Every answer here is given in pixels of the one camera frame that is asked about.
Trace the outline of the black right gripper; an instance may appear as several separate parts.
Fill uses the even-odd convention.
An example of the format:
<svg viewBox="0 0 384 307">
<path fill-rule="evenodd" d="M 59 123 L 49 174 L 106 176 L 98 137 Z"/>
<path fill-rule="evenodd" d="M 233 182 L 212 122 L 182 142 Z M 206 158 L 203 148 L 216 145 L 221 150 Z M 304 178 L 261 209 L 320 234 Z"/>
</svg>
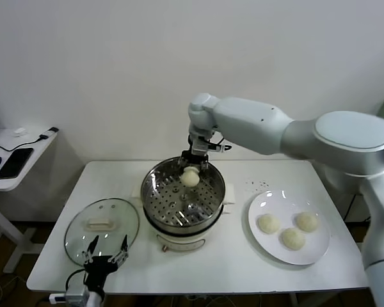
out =
<svg viewBox="0 0 384 307">
<path fill-rule="evenodd" d="M 179 157 L 178 165 L 181 169 L 184 169 L 186 166 L 194 166 L 201 170 L 205 170 L 208 169 L 209 156 L 195 155 L 191 150 L 184 150 L 181 153 L 181 157 Z"/>
</svg>

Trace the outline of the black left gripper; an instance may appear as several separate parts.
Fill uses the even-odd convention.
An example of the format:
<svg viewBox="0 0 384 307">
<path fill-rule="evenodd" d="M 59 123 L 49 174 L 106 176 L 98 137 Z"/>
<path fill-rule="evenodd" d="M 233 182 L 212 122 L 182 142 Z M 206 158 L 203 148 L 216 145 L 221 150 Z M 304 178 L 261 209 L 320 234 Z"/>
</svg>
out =
<svg viewBox="0 0 384 307">
<path fill-rule="evenodd" d="M 99 236 L 89 243 L 87 249 L 82 252 L 84 258 L 84 269 L 87 273 L 84 284 L 89 291 L 103 291 L 107 277 L 118 270 L 129 256 L 129 245 L 127 235 L 124 237 L 119 252 L 111 259 L 109 256 L 95 256 L 93 253 L 97 247 Z"/>
</svg>

